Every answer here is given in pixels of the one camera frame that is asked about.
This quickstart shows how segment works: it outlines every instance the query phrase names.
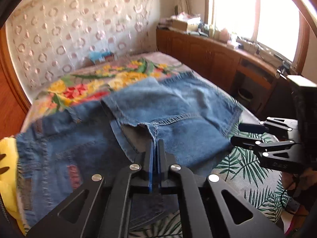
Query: patterned wallpaper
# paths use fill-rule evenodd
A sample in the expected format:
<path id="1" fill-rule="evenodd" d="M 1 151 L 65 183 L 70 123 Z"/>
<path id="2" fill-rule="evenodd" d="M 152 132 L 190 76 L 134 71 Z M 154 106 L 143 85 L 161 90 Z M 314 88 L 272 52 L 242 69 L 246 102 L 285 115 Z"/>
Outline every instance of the patterned wallpaper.
<path id="1" fill-rule="evenodd" d="M 9 17 L 11 59 L 31 90 L 85 66 L 90 51 L 149 50 L 152 0 L 32 0 Z"/>

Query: blue object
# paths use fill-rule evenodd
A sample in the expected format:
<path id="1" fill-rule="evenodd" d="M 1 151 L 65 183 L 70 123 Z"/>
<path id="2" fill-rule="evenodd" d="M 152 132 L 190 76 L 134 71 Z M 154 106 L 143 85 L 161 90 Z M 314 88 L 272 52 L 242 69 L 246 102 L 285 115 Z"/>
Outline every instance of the blue object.
<path id="1" fill-rule="evenodd" d="M 27 223 L 32 227 L 92 175 L 115 177 L 144 152 L 137 149 L 143 137 L 152 138 L 154 151 L 163 139 L 178 164 L 207 176 L 230 152 L 227 135 L 241 112 L 222 91 L 185 72 L 162 82 L 147 78 L 37 120 L 16 137 Z M 177 209 L 175 195 L 136 195 L 130 227 Z"/>
<path id="2" fill-rule="evenodd" d="M 112 52 L 90 52 L 89 53 L 89 59 L 93 62 L 93 64 L 96 64 L 97 61 L 104 61 L 105 57 L 113 55 Z"/>

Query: yellow cloth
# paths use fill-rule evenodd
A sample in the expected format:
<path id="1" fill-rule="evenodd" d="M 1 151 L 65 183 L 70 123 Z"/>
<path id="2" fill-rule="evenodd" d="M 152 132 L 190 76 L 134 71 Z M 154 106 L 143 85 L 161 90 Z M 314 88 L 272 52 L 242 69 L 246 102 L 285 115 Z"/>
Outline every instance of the yellow cloth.
<path id="1" fill-rule="evenodd" d="M 25 234 L 16 200 L 16 171 L 18 151 L 14 138 L 4 138 L 0 141 L 0 154 L 6 156 L 0 161 L 0 168 L 9 166 L 10 169 L 0 175 L 0 193 L 8 213 L 14 217 L 23 234 Z"/>

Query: window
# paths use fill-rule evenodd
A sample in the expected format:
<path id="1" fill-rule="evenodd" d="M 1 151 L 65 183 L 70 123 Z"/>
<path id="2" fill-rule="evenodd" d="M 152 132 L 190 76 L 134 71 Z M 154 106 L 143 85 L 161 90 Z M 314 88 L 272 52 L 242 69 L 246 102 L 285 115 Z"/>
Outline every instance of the window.
<path id="1" fill-rule="evenodd" d="M 219 30 L 259 43 L 294 62 L 300 13 L 292 0 L 214 0 L 213 23 Z"/>

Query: triangular cutout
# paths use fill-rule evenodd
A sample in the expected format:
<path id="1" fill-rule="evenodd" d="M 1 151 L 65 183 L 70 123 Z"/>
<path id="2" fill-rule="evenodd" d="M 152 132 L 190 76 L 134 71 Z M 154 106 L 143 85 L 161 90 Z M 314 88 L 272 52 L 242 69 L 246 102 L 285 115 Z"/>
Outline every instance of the triangular cutout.
<path id="1" fill-rule="evenodd" d="M 275 121 L 285 122 L 283 119 L 274 119 Z"/>
<path id="2" fill-rule="evenodd" d="M 76 223 L 88 194 L 89 190 L 83 190 L 58 214 L 58 216 L 72 224 Z"/>
<path id="3" fill-rule="evenodd" d="M 273 156 L 277 157 L 283 157 L 283 158 L 289 158 L 289 155 L 287 152 L 282 152 L 282 153 L 274 153 Z"/>
<path id="4" fill-rule="evenodd" d="M 228 192 L 227 190 L 223 190 L 221 194 L 236 225 L 239 225 L 253 218 L 252 212 L 249 211 L 245 206 L 243 206 L 243 204 L 239 200 L 237 200 L 230 192 Z"/>

